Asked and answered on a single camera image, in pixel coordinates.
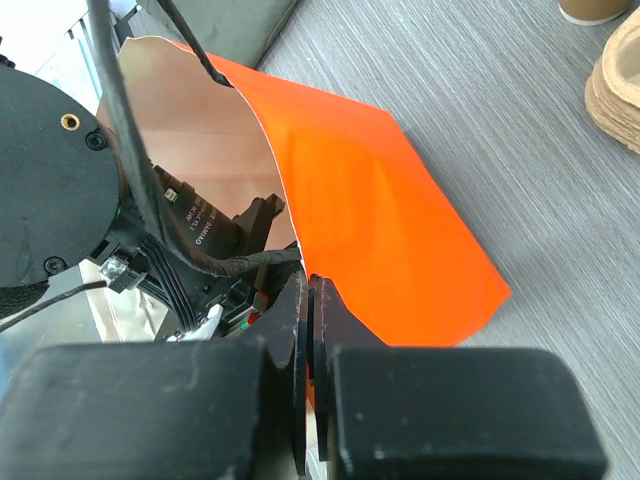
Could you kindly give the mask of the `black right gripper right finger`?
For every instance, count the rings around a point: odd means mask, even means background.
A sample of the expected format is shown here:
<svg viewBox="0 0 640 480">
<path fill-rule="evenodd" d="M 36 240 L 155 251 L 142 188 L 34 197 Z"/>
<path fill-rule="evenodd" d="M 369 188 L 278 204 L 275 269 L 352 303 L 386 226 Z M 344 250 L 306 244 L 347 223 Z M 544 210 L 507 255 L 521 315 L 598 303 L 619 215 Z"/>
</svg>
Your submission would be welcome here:
<svg viewBox="0 0 640 480">
<path fill-rule="evenodd" d="M 320 461 L 328 460 L 331 355 L 337 347 L 385 346 L 346 307 L 334 282 L 313 274 L 309 283 L 309 374 Z"/>
</svg>

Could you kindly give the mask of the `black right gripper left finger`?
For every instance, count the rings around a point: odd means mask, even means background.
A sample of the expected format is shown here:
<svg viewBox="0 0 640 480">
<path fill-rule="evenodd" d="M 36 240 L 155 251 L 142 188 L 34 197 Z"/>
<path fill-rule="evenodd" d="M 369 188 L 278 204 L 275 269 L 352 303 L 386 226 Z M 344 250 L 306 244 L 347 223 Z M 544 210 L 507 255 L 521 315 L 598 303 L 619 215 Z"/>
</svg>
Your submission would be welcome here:
<svg viewBox="0 0 640 480">
<path fill-rule="evenodd" d="M 306 275 L 292 274 L 272 307 L 245 336 L 263 348 L 254 475 L 306 471 L 308 300 Z"/>
</svg>

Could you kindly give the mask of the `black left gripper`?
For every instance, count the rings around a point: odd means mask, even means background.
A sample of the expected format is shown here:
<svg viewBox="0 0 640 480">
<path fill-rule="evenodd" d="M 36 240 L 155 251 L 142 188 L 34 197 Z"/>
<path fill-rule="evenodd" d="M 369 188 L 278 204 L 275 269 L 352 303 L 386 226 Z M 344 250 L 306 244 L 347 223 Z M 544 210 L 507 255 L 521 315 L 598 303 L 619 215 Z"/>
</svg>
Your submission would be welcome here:
<svg viewBox="0 0 640 480">
<path fill-rule="evenodd" d="M 190 247 L 217 260 L 247 257 L 264 250 L 274 220 L 285 203 L 272 194 L 255 198 L 239 215 L 228 217 L 161 167 L 155 172 L 168 210 Z M 191 268 L 147 232 L 131 189 L 123 188 L 114 220 L 99 246 L 99 271 L 108 287 L 133 290 L 164 305 L 176 319 L 166 338 L 182 340 L 212 324 L 226 336 L 248 326 L 272 305 L 288 277 L 301 267 L 300 251 L 290 244 L 252 269 L 229 276 Z M 211 316 L 219 312 L 219 321 Z"/>
</svg>

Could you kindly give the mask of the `stack of paper cups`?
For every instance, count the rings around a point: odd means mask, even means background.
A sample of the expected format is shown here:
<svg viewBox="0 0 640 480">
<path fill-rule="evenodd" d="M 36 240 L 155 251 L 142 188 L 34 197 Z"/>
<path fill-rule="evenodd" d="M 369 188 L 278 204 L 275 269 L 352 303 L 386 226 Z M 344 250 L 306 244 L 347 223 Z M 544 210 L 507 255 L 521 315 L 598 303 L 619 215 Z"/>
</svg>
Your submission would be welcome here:
<svg viewBox="0 0 640 480">
<path fill-rule="evenodd" d="M 560 12 L 570 22 L 582 26 L 607 23 L 625 13 L 632 0 L 559 0 Z"/>
</svg>

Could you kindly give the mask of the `cardboard cup carrier stack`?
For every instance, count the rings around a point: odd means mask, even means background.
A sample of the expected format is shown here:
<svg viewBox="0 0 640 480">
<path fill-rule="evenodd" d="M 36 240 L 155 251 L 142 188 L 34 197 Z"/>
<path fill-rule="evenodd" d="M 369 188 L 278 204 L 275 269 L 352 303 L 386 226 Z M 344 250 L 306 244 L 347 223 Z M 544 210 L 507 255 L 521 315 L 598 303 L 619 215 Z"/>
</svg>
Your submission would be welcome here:
<svg viewBox="0 0 640 480">
<path fill-rule="evenodd" d="M 639 8 L 607 40 L 585 84 L 594 124 L 639 153 Z"/>
</svg>

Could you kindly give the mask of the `orange paper bag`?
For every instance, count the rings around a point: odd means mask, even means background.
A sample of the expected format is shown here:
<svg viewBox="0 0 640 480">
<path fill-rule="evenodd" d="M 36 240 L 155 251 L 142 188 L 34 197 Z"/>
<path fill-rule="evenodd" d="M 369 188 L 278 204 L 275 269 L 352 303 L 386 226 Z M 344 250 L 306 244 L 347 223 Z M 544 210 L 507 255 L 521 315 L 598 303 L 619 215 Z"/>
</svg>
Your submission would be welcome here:
<svg viewBox="0 0 640 480">
<path fill-rule="evenodd" d="M 203 51 L 193 36 L 111 43 L 108 5 L 89 5 L 126 178 L 149 233 L 220 277 L 291 258 L 331 279 L 392 346 L 454 346 L 487 325 L 509 287 L 392 115 Z M 223 195 L 253 179 L 284 197 L 296 248 L 224 261 L 187 243 L 152 170 L 176 159 Z"/>
</svg>

